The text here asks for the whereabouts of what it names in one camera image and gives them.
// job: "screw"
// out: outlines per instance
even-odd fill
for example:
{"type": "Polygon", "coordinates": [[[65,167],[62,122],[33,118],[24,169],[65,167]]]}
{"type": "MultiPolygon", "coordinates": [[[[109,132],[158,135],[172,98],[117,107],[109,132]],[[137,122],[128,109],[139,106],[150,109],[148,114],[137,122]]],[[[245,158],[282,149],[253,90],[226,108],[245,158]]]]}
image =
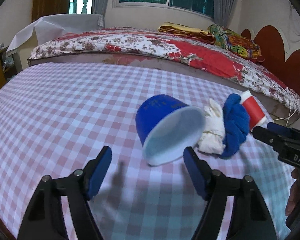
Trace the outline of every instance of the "screw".
{"type": "Polygon", "coordinates": [[[78,170],[74,171],[74,175],[77,176],[77,177],[80,177],[82,174],[83,174],[83,170],[81,170],[81,169],[78,169],[78,170]]]}
{"type": "Polygon", "coordinates": [[[44,176],[42,177],[42,181],[43,181],[43,182],[47,182],[50,178],[51,178],[51,177],[50,177],[49,175],[44,175],[44,176]]]}
{"type": "Polygon", "coordinates": [[[219,171],[219,170],[213,170],[213,171],[212,171],[212,174],[213,174],[214,176],[219,177],[219,176],[221,175],[221,171],[219,171]]]}
{"type": "Polygon", "coordinates": [[[244,177],[244,179],[247,181],[247,182],[253,182],[253,178],[250,176],[250,175],[246,175],[244,177]]]}

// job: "window sill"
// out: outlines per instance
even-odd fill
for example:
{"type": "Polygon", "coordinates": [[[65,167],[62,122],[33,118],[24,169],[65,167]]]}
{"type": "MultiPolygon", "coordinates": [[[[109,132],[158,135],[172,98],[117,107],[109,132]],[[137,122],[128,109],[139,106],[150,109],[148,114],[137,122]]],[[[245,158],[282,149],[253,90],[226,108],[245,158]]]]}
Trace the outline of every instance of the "window sill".
{"type": "Polygon", "coordinates": [[[183,11],[191,14],[195,14],[198,16],[201,16],[203,18],[209,19],[212,22],[214,21],[213,17],[208,16],[206,14],[190,11],[187,9],[179,8],[179,7],[173,7],[173,6],[167,6],[166,4],[160,4],[160,3],[141,3],[141,2],[122,2],[119,3],[119,5],[114,6],[114,8],[124,8],[124,7],[132,7],[132,8],[137,8],[137,7],[157,7],[157,8],[166,8],[166,9],[172,9],[176,11],[183,11]]]}

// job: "multicolored pillow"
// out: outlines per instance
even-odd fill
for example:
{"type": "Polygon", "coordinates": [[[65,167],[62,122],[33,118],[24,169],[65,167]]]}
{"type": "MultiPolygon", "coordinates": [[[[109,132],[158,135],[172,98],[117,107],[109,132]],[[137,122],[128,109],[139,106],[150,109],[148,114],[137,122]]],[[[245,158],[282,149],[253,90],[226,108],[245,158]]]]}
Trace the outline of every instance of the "multicolored pillow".
{"type": "Polygon", "coordinates": [[[259,45],[252,40],[246,39],[238,33],[217,24],[210,25],[208,31],[215,36],[215,45],[228,49],[239,57],[252,62],[264,62],[265,58],[261,55],[259,45]]]}

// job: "blue container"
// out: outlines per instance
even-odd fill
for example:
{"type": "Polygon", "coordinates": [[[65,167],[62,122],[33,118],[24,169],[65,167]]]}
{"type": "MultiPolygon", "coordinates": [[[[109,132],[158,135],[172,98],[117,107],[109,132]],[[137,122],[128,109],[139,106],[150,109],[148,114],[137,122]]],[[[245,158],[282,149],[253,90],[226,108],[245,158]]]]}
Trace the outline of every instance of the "blue container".
{"type": "Polygon", "coordinates": [[[185,147],[197,143],[204,128],[204,114],[171,96],[157,95],[138,109],[136,127],[144,158],[158,166],[180,158],[185,147]]]}

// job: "red floral bedspread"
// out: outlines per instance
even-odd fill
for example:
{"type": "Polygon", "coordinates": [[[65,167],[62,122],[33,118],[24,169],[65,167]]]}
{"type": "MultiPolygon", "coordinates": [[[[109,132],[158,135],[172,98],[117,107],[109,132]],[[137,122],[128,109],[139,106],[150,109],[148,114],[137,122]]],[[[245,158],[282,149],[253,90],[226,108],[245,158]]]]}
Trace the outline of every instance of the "red floral bedspread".
{"type": "Polygon", "coordinates": [[[274,98],[300,113],[299,95],[263,66],[218,46],[173,34],[127,27],[68,33],[36,47],[30,59],[91,51],[143,54],[181,62],[274,98]]]}

